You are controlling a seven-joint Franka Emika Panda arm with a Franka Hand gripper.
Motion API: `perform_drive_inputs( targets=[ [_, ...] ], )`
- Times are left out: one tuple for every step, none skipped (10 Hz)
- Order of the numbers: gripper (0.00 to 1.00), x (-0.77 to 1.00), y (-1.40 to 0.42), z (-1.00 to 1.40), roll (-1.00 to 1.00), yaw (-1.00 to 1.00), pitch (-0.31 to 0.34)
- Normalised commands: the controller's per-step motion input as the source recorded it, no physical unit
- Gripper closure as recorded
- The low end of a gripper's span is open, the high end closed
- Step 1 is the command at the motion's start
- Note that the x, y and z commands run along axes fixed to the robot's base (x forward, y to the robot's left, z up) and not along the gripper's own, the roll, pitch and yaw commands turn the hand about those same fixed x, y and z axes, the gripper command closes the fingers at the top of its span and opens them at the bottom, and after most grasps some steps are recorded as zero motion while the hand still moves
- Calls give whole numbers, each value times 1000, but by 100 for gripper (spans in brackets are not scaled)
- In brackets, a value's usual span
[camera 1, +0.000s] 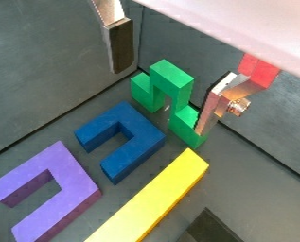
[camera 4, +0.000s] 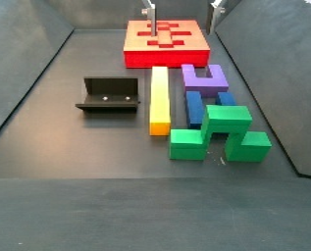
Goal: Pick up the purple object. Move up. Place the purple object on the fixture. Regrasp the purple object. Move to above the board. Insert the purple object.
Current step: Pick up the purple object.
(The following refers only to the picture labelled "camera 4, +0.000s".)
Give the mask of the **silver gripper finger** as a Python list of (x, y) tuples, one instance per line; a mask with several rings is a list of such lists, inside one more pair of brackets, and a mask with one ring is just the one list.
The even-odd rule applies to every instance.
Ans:
[(225, 9), (222, 7), (223, 0), (214, 0), (214, 2), (210, 4), (210, 31), (214, 31), (217, 17), (219, 14), (225, 12)]
[(155, 36), (155, 4), (151, 0), (142, 0), (144, 8), (142, 9), (142, 14), (147, 17), (151, 22), (151, 36)]

